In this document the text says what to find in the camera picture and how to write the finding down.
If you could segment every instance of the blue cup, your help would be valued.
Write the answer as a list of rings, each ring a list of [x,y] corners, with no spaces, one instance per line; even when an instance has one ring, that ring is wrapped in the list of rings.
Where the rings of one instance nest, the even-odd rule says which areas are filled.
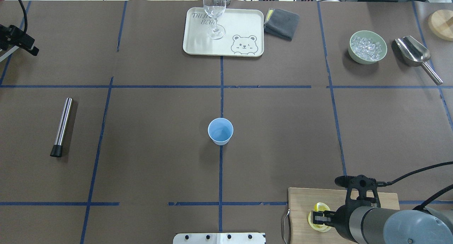
[[[209,123],[207,133],[217,145],[225,145],[233,136],[233,124],[226,118],[216,118]]]

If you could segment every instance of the gray towel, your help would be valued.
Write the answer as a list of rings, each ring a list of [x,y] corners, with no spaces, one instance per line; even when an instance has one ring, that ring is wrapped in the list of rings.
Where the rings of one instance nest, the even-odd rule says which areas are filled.
[[[285,40],[293,40],[299,15],[282,9],[269,9],[264,22],[264,31]]]

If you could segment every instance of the wine glass stem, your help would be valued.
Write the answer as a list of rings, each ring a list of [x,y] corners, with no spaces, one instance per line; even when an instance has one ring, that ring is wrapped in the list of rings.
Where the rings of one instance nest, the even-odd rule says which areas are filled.
[[[215,18],[214,19],[214,23],[215,23],[215,27],[214,27],[214,33],[218,33],[219,32],[219,28],[217,27],[217,19]]]

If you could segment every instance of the green bowl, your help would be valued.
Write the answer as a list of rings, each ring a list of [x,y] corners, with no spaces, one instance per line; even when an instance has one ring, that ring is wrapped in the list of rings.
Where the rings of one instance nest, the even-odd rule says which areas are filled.
[[[351,41],[352,39],[355,37],[355,36],[360,36],[362,38],[369,38],[372,40],[372,42],[376,43],[376,42],[380,42],[380,47],[382,49],[382,52],[381,52],[381,56],[379,57],[379,60],[382,60],[386,54],[387,54],[387,44],[385,44],[385,41],[384,39],[382,39],[382,37],[380,37],[378,34],[376,34],[375,32],[372,32],[372,31],[368,31],[368,30],[362,30],[362,31],[357,31],[355,32],[351,38],[349,39],[349,46],[348,46],[348,52],[349,52],[349,55],[352,57],[352,59],[354,61],[356,61],[357,63],[359,64],[364,64],[364,65],[369,65],[369,64],[374,64],[376,63],[377,61],[368,61],[368,60],[365,60],[359,56],[357,56],[357,54],[355,52],[353,52],[352,48],[351,48]]]

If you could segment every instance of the wine glass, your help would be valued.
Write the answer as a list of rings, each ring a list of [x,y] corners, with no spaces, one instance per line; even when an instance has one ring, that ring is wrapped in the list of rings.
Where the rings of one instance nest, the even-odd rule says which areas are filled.
[[[207,29],[207,35],[214,40],[218,40],[225,35],[225,28],[217,25],[217,18],[225,12],[227,8],[226,2],[227,0],[203,0],[204,11],[215,22],[214,25]]]

